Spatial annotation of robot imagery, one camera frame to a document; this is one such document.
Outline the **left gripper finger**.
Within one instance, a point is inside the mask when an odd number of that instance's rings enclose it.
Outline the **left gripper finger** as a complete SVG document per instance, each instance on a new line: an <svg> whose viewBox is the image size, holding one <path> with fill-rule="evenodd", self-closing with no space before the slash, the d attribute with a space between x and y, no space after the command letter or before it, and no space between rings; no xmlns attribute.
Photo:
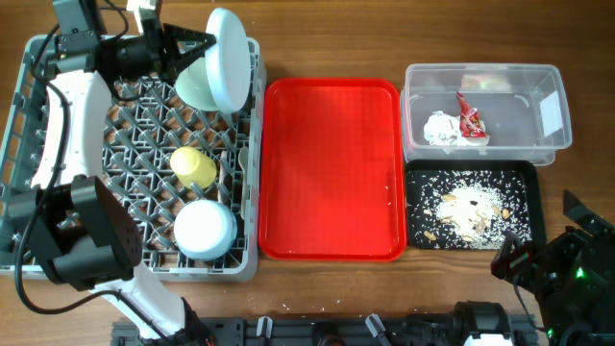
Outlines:
<svg viewBox="0 0 615 346"><path fill-rule="evenodd" d="M164 38L167 44L174 48L179 48L181 43L192 42L197 45L204 45L210 48L216 43L215 35L205 32L194 31L177 25L168 23L162 24Z"/></svg>
<svg viewBox="0 0 615 346"><path fill-rule="evenodd" d="M174 46L172 55L172 78L177 79L181 72L191 64L205 56L209 45L198 45L187 52L182 52L177 45Z"/></svg>

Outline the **clear plastic bin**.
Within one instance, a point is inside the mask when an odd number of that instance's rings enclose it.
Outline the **clear plastic bin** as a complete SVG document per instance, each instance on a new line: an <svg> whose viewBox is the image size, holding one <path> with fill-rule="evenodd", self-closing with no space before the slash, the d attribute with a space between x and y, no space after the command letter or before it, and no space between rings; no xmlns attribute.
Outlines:
<svg viewBox="0 0 615 346"><path fill-rule="evenodd" d="M485 146L436 146L424 128L435 111L457 116L461 93L476 108L490 140ZM550 64L414 63L401 91L405 158L521 160L537 166L573 142L559 70Z"/></svg>

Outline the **red snack wrapper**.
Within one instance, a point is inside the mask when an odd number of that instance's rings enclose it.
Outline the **red snack wrapper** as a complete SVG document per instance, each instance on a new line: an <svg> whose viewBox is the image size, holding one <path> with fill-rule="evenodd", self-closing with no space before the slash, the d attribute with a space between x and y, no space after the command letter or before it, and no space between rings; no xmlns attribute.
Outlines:
<svg viewBox="0 0 615 346"><path fill-rule="evenodd" d="M478 110L473 108L459 91L455 96L460 107L459 129L462 136L466 138L487 138Z"/></svg>

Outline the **white plastic fork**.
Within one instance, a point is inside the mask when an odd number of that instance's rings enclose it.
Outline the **white plastic fork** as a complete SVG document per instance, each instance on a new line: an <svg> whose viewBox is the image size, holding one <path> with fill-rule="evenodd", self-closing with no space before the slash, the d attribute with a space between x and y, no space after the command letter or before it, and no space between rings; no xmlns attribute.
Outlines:
<svg viewBox="0 0 615 346"><path fill-rule="evenodd" d="M222 151L219 159L219 173L217 182L217 198L222 204L228 204L229 202L229 190L227 189L225 179L227 177L227 151Z"/></svg>

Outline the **green bowl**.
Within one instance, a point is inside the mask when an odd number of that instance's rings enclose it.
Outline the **green bowl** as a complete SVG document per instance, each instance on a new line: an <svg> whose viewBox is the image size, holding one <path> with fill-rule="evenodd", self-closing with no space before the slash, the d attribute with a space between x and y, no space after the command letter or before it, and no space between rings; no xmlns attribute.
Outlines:
<svg viewBox="0 0 615 346"><path fill-rule="evenodd" d="M180 99L194 109L218 110L210 90L205 58L199 58L179 74L175 89Z"/></svg>

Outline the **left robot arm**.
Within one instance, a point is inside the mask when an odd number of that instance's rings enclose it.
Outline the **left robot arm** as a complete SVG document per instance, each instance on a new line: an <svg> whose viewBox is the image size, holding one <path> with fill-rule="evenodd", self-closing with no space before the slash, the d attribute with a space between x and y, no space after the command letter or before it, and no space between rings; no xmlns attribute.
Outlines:
<svg viewBox="0 0 615 346"><path fill-rule="evenodd" d="M62 73L48 83L50 102L59 108L49 115L43 159L31 191L9 205L12 221L23 229L14 281L23 305L38 314L66 313L105 296L146 342L212 345L213 333L189 303L143 263L135 221L101 180L102 128L89 121L106 116L124 67L137 65L138 76L157 69L163 42L160 34L102 40L88 51L93 71ZM88 296L62 308L36 305L23 284L26 250L52 283Z"/></svg>

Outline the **light blue plate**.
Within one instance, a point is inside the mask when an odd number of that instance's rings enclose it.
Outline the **light blue plate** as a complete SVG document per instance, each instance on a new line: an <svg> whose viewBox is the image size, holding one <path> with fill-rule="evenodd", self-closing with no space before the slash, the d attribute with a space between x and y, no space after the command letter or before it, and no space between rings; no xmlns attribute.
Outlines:
<svg viewBox="0 0 615 346"><path fill-rule="evenodd" d="M206 33L215 43L206 51L209 88L217 109L239 111L247 101L251 83L248 39L238 16L224 8L210 14Z"/></svg>

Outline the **black plastic tray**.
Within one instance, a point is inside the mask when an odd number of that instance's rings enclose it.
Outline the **black plastic tray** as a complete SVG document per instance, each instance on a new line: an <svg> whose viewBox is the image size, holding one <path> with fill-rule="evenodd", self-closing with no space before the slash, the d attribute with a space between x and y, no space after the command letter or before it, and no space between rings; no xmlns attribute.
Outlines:
<svg viewBox="0 0 615 346"><path fill-rule="evenodd" d="M547 242L538 177L532 163L528 161L416 160L411 161L406 166L406 188L408 187L407 173L412 170L502 170L520 173L527 189L526 199L532 234L530 240L534 240L541 245Z"/></svg>

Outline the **white tissue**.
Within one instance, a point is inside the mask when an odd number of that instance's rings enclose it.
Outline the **white tissue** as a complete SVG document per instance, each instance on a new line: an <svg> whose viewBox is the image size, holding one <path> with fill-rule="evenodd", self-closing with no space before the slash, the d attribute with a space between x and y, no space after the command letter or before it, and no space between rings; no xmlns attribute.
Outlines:
<svg viewBox="0 0 615 346"><path fill-rule="evenodd" d="M424 139L429 145L437 146L486 146L490 136L464 137L459 116L434 111L424 126Z"/></svg>

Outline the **rice and food scraps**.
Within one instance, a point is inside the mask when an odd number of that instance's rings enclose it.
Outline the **rice and food scraps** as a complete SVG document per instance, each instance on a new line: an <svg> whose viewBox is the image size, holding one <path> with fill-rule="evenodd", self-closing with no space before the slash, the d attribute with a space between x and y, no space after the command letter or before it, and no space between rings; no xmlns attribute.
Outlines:
<svg viewBox="0 0 615 346"><path fill-rule="evenodd" d="M523 176L502 170L407 173L408 239L421 249L497 250L532 238Z"/></svg>

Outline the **red plastic tray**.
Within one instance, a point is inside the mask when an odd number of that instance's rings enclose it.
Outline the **red plastic tray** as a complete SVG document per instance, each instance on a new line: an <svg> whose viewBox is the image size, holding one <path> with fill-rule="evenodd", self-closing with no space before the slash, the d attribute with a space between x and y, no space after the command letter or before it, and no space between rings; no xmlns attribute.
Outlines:
<svg viewBox="0 0 615 346"><path fill-rule="evenodd" d="M266 90L258 243L276 260L392 261L407 246L400 94L385 79Z"/></svg>

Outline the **white plastic spoon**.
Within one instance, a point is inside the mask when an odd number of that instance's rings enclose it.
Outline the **white plastic spoon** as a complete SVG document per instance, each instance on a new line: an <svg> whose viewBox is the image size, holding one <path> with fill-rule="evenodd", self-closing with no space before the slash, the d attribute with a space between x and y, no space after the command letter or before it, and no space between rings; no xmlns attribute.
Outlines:
<svg viewBox="0 0 615 346"><path fill-rule="evenodd" d="M247 198L248 198L248 192L249 192L249 188L247 186L249 149L247 147L242 147L239 150L237 160L238 160L239 166L242 171L240 216L242 219L246 219L246 205L247 205Z"/></svg>

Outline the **grey dishwasher rack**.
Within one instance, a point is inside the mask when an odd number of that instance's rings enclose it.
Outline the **grey dishwasher rack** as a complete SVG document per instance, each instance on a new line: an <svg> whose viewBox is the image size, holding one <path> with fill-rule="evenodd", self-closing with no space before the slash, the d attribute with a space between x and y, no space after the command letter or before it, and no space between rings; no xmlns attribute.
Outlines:
<svg viewBox="0 0 615 346"><path fill-rule="evenodd" d="M11 197L30 189L42 156L47 123L44 87L34 82L30 68L44 35L26 44L1 141L1 276L12 276L13 250L20 237L6 215ZM247 104L232 115L197 111L185 106L174 87L156 77L141 83L116 83L125 96L154 85L146 97L116 103L103 125L103 182L133 216L143 244L143 262L169 282L247 282L258 268L258 188L260 145L264 111L266 69L258 42L248 38L251 60L251 91ZM205 189L184 187L171 170L172 153L191 146L213 159L214 183ZM242 171L237 157L249 149L249 188L246 219L240 216ZM218 259L190 259L179 251L173 225L175 216L189 202L218 201L219 159L227 151L229 202L223 204L238 222L231 249Z"/></svg>

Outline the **yellow plastic cup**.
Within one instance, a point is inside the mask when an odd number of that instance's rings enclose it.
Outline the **yellow plastic cup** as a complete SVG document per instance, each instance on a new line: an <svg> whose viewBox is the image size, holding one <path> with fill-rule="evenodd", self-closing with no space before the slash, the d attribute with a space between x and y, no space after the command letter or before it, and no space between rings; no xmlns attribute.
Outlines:
<svg viewBox="0 0 615 346"><path fill-rule="evenodd" d="M171 155L170 166L183 186L209 187L217 176L215 162L194 147L184 146Z"/></svg>

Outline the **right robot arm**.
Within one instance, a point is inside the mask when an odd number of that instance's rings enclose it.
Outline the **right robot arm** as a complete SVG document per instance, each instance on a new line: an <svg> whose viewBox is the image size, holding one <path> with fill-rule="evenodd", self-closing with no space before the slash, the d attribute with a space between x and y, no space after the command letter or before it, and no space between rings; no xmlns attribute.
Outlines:
<svg viewBox="0 0 615 346"><path fill-rule="evenodd" d="M508 232L491 273L533 294L551 345L614 343L614 226L563 191L574 222L540 245Z"/></svg>

